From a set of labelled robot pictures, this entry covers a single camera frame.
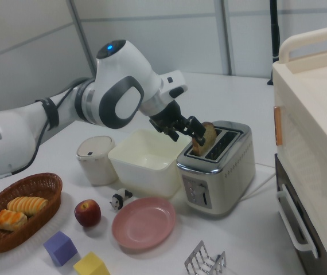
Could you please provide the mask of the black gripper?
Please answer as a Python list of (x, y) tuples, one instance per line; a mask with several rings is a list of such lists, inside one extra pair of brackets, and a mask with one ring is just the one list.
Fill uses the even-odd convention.
[(150, 122), (158, 132), (164, 132), (174, 142), (179, 138), (181, 132), (186, 136), (195, 139), (200, 146), (205, 144), (205, 127), (194, 116), (185, 118), (181, 114), (179, 104), (173, 100), (161, 112), (156, 115), (150, 116)]

